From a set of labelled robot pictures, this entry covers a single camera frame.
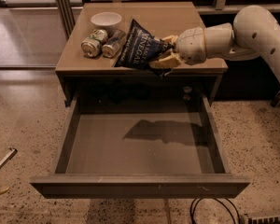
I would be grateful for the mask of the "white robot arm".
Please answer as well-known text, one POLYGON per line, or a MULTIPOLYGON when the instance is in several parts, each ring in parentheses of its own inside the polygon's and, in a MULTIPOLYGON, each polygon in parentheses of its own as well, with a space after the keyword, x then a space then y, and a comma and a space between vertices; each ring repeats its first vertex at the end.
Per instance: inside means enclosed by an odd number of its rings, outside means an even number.
POLYGON ((233 23, 195 27, 165 40, 173 47, 148 63, 154 69, 194 65, 213 58, 245 61, 260 57, 280 83, 280 25, 264 7, 244 7, 233 23))

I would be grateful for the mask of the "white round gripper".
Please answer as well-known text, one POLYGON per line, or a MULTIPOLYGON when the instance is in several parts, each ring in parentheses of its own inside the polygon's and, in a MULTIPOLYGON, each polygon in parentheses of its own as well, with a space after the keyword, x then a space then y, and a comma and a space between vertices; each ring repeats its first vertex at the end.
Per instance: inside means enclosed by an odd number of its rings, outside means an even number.
POLYGON ((168 35, 162 40, 172 45, 175 44, 176 53, 150 61, 148 65, 151 68, 171 69, 182 63, 194 65, 206 61, 204 29, 202 27, 188 29, 180 36, 168 35))

